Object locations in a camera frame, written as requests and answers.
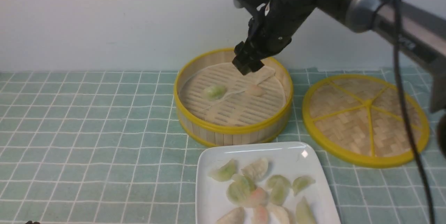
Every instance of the white plate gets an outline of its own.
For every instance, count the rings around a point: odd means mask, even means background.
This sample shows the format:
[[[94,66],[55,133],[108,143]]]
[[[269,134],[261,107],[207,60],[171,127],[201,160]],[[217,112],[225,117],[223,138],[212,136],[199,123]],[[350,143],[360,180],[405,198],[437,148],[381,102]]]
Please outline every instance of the white plate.
[[[238,171],[253,161],[265,157],[269,159],[269,171],[265,178],[257,183],[265,189],[266,179],[270,175],[283,175],[291,183],[302,175],[310,175],[316,183],[309,186],[296,197],[290,190],[283,204],[293,215],[297,203],[305,196],[310,204],[318,224],[340,224],[335,202],[331,195],[327,179],[317,155],[311,146],[302,142],[278,142],[223,146],[209,148],[200,155],[196,183],[196,224],[214,224],[221,216],[236,208],[226,197],[230,181],[218,182],[208,177],[209,172],[226,164],[230,159],[238,162]],[[245,224],[251,223],[252,209],[245,209]],[[270,214],[270,223],[279,224]]]

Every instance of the bamboo steamer lid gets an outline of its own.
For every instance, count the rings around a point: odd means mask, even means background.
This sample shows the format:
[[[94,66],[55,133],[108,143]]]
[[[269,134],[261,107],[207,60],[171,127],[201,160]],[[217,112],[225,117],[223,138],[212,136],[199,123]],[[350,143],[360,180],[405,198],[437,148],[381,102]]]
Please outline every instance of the bamboo steamer lid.
[[[406,94],[419,151],[429,139],[421,107]],[[331,154],[364,167],[396,167],[413,159],[396,87],[365,75],[326,78],[306,93],[302,107],[309,134]]]

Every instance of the pink shrimp dumpling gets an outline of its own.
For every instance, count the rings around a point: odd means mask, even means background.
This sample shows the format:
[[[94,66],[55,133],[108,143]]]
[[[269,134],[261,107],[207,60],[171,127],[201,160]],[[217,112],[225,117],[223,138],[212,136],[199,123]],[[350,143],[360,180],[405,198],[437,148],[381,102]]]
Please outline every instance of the pink shrimp dumpling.
[[[261,205],[254,208],[254,216],[251,218],[252,224],[268,224],[269,215],[268,210]]]
[[[266,203],[268,203],[268,194],[263,188],[258,187],[252,191],[251,195],[241,202],[240,205],[245,208],[255,208],[258,205],[264,206]]]

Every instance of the dumpling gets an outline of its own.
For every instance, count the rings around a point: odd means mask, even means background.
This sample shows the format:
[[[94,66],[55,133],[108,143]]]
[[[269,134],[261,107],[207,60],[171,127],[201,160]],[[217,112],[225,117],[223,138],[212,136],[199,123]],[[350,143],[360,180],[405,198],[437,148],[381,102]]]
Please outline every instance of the dumpling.
[[[245,186],[248,186],[251,191],[254,191],[254,189],[256,188],[255,183],[248,176],[244,176],[239,173],[236,173],[231,178],[233,181],[236,181],[238,183],[244,184]]]
[[[226,190],[226,196],[233,204],[241,205],[255,190],[255,184],[249,177],[239,174],[233,175],[232,179],[234,181]]]
[[[294,195],[298,195],[298,193],[304,189],[306,189],[309,185],[314,184],[316,181],[308,175],[301,176],[293,181],[293,192]]]
[[[277,182],[282,182],[284,186],[291,187],[290,181],[282,175],[273,175],[266,181],[266,189],[272,189]]]
[[[248,89],[247,89],[247,94],[251,94],[253,96],[262,96],[263,94],[266,94],[265,90],[263,90],[260,86],[257,85],[251,85]]]
[[[209,176],[216,181],[228,181],[237,171],[237,164],[234,159],[231,159],[223,167],[212,170]]]
[[[223,85],[213,85],[206,87],[203,91],[203,96],[209,100],[214,101],[221,99],[228,89]]]
[[[271,194],[269,195],[269,201],[274,205],[283,205],[288,196],[288,191],[289,187],[285,186],[282,181],[278,181],[272,188]]]
[[[240,205],[245,208],[255,208],[258,205],[264,206],[266,203],[268,203],[268,194],[263,188],[258,187],[246,200],[240,202]]]
[[[299,224],[317,224],[305,197],[296,205],[296,220]]]
[[[251,218],[252,224],[268,224],[268,210],[264,206],[258,205],[254,208],[254,216]]]
[[[268,165],[268,159],[260,158],[242,168],[242,173],[243,175],[250,177],[253,181],[260,181],[268,171]]]
[[[234,208],[229,213],[217,220],[216,224],[243,224],[245,221],[245,210]]]
[[[266,209],[276,217],[276,219],[279,221],[280,224],[292,223],[290,214],[288,213],[286,208],[276,206],[272,203],[268,203],[268,205],[266,205]]]

